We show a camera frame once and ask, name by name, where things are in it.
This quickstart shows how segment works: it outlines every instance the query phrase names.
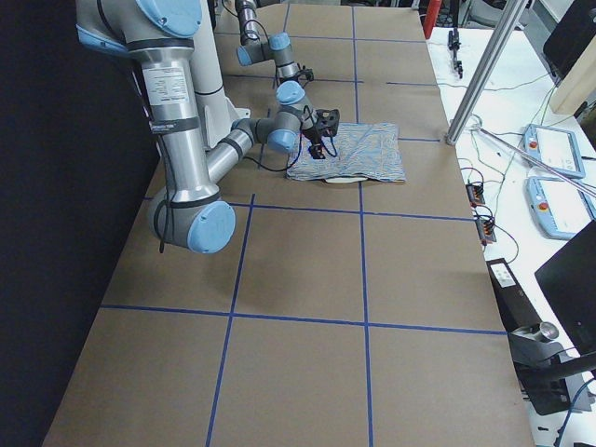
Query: robotic arm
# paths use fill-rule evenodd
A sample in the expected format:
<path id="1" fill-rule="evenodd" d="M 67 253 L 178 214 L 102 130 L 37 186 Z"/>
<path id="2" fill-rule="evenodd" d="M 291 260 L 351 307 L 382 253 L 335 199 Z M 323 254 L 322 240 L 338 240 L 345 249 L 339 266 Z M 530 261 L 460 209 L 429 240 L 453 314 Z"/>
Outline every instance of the robotic arm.
<path id="1" fill-rule="evenodd" d="M 308 71 L 293 61 L 289 37 L 261 42 L 251 1 L 237 1 L 243 43 L 237 55 L 245 65 L 275 61 L 282 84 L 274 118 L 249 119 L 225 97 L 212 29 L 209 20 L 202 23 L 207 0 L 76 1 L 81 43 L 130 58 L 142 73 L 136 84 L 166 168 L 166 187 L 148 215 L 161 250 L 166 243 L 202 253 L 225 247 L 236 216 L 217 182 L 255 143 L 289 153 L 303 132 L 311 155 L 322 155 L 321 137 L 337 132 L 339 112 L 316 111 L 296 82 Z"/>

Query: folded towel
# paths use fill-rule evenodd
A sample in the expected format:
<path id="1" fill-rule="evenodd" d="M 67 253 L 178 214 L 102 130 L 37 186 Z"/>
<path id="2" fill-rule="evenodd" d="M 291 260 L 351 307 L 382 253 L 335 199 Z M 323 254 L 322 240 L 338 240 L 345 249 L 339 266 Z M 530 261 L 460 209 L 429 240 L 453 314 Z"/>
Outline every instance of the folded towel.
<path id="1" fill-rule="evenodd" d="M 380 182 L 404 182 L 406 180 L 398 149 L 398 127 L 395 124 L 341 123 L 333 138 L 337 156 L 326 154 L 325 159 L 315 160 L 307 151 L 308 141 L 303 139 L 300 157 L 288 169 L 288 177 L 294 180 L 326 180 L 362 177 Z M 332 142 L 323 138 L 333 154 Z M 299 154 L 296 143 L 289 157 L 295 160 Z"/>

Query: computer monitor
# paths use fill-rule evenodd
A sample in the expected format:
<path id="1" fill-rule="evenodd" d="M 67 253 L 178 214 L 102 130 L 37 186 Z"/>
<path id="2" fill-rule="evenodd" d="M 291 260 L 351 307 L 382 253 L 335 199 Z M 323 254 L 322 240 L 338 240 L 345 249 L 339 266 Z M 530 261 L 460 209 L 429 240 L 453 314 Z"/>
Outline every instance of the computer monitor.
<path id="1" fill-rule="evenodd" d="M 596 222 L 567 242 L 535 276 L 577 351 L 596 351 Z"/>

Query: light blue cap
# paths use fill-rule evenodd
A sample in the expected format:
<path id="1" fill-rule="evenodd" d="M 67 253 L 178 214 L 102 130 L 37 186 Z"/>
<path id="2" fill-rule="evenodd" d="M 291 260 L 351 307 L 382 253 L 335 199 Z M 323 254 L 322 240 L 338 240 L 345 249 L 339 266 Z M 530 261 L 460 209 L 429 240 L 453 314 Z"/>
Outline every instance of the light blue cap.
<path id="1" fill-rule="evenodd" d="M 113 56 L 129 56 L 129 51 L 124 45 L 96 35 L 79 25 L 76 25 L 76 30 L 78 31 L 78 41 L 89 49 Z"/>
<path id="2" fill-rule="evenodd" d="M 136 0 L 138 7 L 156 27 L 174 37 L 192 37 L 203 13 L 197 0 Z"/>
<path id="3" fill-rule="evenodd" d="M 222 200 L 206 205 L 193 220 L 186 242 L 191 251 L 215 253 L 230 241 L 236 228 L 236 214 Z"/>
<path id="4" fill-rule="evenodd" d="M 288 33 L 274 34 L 269 37 L 269 47 L 274 51 L 280 51 L 290 46 L 290 37 Z"/>
<path id="5" fill-rule="evenodd" d="M 296 81 L 284 82 L 278 87 L 276 98 L 281 105 L 292 105 L 305 96 L 305 90 Z"/>
<path id="6" fill-rule="evenodd" d="M 251 56 L 249 56 L 249 52 L 244 47 L 236 48 L 236 55 L 238 56 L 238 62 L 243 67 L 248 67 L 252 65 Z"/>
<path id="7" fill-rule="evenodd" d="M 288 154 L 294 147 L 298 134 L 287 129 L 277 129 L 269 134 L 267 145 L 278 152 Z"/>

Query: red pole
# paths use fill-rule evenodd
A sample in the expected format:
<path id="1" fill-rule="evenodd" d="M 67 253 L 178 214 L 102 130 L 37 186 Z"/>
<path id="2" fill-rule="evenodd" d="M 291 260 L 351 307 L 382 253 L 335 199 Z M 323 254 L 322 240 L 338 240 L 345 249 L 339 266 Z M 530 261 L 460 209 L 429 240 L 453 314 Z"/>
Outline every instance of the red pole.
<path id="1" fill-rule="evenodd" d="M 442 0 L 430 0 L 427 8 L 427 16 L 425 17 L 425 24 L 423 29 L 425 30 L 425 39 L 429 39 L 432 34 L 432 29 L 435 27 L 437 17 L 439 16 L 440 4 Z"/>

